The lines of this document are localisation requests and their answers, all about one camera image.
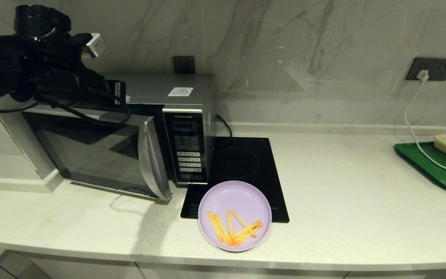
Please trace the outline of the small dark wall outlet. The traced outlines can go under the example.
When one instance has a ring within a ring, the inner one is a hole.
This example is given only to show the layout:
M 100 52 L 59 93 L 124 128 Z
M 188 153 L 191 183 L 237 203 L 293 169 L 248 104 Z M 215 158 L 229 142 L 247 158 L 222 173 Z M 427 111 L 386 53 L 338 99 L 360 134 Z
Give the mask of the small dark wall outlet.
M 175 74 L 195 74 L 195 57 L 193 55 L 174 55 L 172 57 Z

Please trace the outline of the lilac round plate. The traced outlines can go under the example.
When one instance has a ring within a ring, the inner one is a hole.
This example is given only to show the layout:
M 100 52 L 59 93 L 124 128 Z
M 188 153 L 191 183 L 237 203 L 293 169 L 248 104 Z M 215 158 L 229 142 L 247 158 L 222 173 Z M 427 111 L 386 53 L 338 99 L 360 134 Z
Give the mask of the lilac round plate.
M 241 230 L 243 226 L 234 217 L 233 211 L 236 211 L 247 225 L 262 221 L 257 237 L 248 238 L 238 247 L 228 246 L 224 240 L 222 243 L 219 242 L 208 219 L 207 211 L 210 211 L 212 215 L 218 214 L 228 231 L 227 210 L 230 210 L 232 214 L 234 233 Z M 215 185 L 204 194 L 198 209 L 198 226 L 200 233 L 209 244 L 227 252 L 246 252 L 260 245 L 268 236 L 271 230 L 271 206 L 255 186 L 242 181 L 226 181 Z

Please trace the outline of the white warning sticker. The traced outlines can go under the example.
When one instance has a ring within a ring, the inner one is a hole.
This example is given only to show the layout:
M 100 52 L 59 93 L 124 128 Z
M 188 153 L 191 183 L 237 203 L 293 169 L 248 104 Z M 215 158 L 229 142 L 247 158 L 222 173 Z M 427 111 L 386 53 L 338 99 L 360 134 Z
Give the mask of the white warning sticker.
M 168 94 L 168 97 L 188 97 L 193 90 L 193 87 L 174 87 Z

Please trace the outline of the black induction cooktop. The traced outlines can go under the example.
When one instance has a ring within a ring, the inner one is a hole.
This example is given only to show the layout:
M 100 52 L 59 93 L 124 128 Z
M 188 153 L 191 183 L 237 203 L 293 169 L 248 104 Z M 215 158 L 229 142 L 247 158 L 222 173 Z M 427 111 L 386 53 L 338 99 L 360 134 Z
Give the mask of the black induction cooktop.
M 197 219 L 205 193 L 226 181 L 243 181 L 255 186 L 271 206 L 271 221 L 290 222 L 268 138 L 217 137 L 209 183 L 188 186 L 180 216 Z

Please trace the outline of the green plastic tray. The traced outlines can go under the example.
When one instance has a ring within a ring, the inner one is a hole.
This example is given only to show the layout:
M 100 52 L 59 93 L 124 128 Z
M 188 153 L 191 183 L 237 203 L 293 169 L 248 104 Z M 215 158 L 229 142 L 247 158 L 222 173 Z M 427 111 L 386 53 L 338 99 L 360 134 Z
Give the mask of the green plastic tray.
M 433 141 L 420 142 L 419 145 L 434 161 L 446 167 L 446 154 L 436 149 Z M 393 146 L 393 150 L 425 178 L 446 190 L 446 169 L 427 159 L 417 148 L 416 143 L 398 143 Z

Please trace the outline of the wide dark wall outlet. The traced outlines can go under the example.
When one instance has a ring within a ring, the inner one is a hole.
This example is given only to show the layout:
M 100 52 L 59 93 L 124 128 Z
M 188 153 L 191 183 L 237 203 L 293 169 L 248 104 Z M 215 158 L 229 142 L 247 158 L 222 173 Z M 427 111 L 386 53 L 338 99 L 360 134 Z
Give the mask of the wide dark wall outlet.
M 445 58 L 414 58 L 405 80 L 417 81 L 420 71 L 428 71 L 427 81 L 446 81 L 446 59 Z

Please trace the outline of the orange french fry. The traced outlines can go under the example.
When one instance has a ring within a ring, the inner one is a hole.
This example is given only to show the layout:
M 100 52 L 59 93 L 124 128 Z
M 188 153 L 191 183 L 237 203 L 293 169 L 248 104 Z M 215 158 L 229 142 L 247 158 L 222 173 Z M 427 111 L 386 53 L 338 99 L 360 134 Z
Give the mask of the orange french fry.
M 233 242 L 238 242 L 244 236 L 249 235 L 250 237 L 257 237 L 257 231 L 262 227 L 262 221 L 255 221 L 254 223 L 250 224 L 249 226 L 244 227 L 243 229 L 239 230 L 237 233 L 234 233 L 233 236 L 231 236 L 231 240 Z
M 238 246 L 242 245 L 244 242 L 246 242 L 246 240 L 248 240 L 248 238 L 255 238 L 255 237 L 257 237 L 257 231 L 261 227 L 262 226 L 256 226 L 252 230 L 246 231 L 242 235 L 239 235 L 238 237 L 235 237 L 234 241 L 233 241 L 233 246 L 234 247 L 238 247 Z
M 230 240 L 234 242 L 234 230 L 233 230 L 233 221 L 232 221 L 232 214 L 230 210 L 226 211 L 226 218 L 228 223 L 228 233 L 230 236 Z
M 223 225 L 223 223 L 221 222 L 220 217 L 218 216 L 218 214 L 214 214 L 213 215 L 213 219 L 215 220 L 216 224 L 218 225 L 220 231 L 221 231 L 221 235 L 225 241 L 225 243 L 228 246 L 231 246 L 233 244 L 233 240 L 230 237 L 230 234 L 228 233 L 226 227 Z
M 209 221 L 210 221 L 210 223 L 212 225 L 212 228 L 213 228 L 213 230 L 215 232 L 215 235 L 218 237 L 219 242 L 222 243 L 223 242 L 223 235 L 221 233 L 220 227 L 218 226 L 218 223 L 216 222 L 214 216 L 211 214 L 210 211 L 207 211 L 207 216 L 208 216 L 208 219 L 209 219 Z
M 250 224 L 250 225 L 247 225 L 247 224 L 241 219 L 241 217 L 239 216 L 239 214 L 238 214 L 236 211 L 233 211 L 232 213 L 233 213 L 234 217 L 238 220 L 238 222 L 243 226 L 243 228 L 242 228 L 240 231 L 238 231 L 237 233 L 234 234 L 234 238 L 235 238 L 235 237 L 238 237 L 239 235 L 242 235 L 242 234 L 245 233 L 246 231 L 250 231 L 250 230 L 252 230 L 254 227 L 256 227 L 256 226 L 259 225 L 259 222 L 257 222 L 256 224 Z

